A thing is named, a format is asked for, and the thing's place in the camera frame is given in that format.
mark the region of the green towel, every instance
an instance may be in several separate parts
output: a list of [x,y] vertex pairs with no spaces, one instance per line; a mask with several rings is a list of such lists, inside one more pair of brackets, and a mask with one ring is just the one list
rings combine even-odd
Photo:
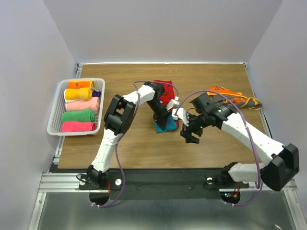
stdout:
[[62,123],[65,121],[94,122],[95,118],[95,114],[91,109],[71,111],[62,114]]

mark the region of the basket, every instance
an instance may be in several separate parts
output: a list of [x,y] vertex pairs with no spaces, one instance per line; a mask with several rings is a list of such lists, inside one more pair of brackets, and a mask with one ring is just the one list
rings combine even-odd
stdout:
[[99,91],[101,92],[101,96],[99,97],[100,108],[98,109],[98,113],[96,114],[96,119],[95,119],[96,129],[94,131],[87,131],[87,132],[62,132],[61,118],[62,114],[66,112],[64,91],[68,88],[68,82],[70,80],[76,80],[76,79],[63,80],[58,85],[51,109],[51,114],[48,121],[47,133],[53,136],[95,135],[98,133],[100,129],[100,123],[102,118],[102,109],[104,103],[105,84],[106,84],[105,80],[103,80],[102,78],[82,78],[82,80],[94,81],[95,88],[99,89]]

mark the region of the pink towel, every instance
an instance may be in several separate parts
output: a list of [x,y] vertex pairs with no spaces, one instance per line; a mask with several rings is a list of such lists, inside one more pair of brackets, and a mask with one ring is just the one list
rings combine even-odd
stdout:
[[87,101],[75,101],[71,103],[66,103],[65,107],[67,111],[81,111],[86,109],[91,109],[95,114],[98,113],[99,109],[99,97],[92,97]]
[[79,122],[79,121],[66,121],[63,123],[62,132],[86,132],[94,131],[96,125],[94,122]]

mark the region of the wooden table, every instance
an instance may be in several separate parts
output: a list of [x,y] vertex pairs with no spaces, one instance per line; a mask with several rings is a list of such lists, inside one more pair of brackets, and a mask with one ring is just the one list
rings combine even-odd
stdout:
[[[103,115],[115,94],[134,91],[137,80],[172,80],[179,90],[179,101],[189,93],[223,86],[246,96],[253,96],[243,65],[84,65],[81,78],[103,78],[106,81]],[[183,105],[188,109],[191,104]],[[243,109],[246,119],[264,132],[259,112]],[[103,136],[65,137],[59,168],[87,168],[94,159]],[[205,168],[224,167],[233,161],[253,163],[252,152],[227,133],[216,127],[203,130],[199,144],[186,144],[180,136],[181,127],[173,132],[155,131],[153,112],[143,104],[133,124],[118,146],[124,168]],[[111,168],[118,168],[113,155]]]

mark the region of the white wall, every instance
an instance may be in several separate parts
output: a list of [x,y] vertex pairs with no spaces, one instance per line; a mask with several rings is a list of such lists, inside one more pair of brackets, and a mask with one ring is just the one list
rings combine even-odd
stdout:
[[282,0],[44,0],[75,60],[248,61]]
[[307,1],[284,0],[248,63],[275,139],[297,145],[298,194],[307,216]]
[[42,0],[0,1],[0,35],[0,229],[24,230],[58,141],[51,101],[75,61]]

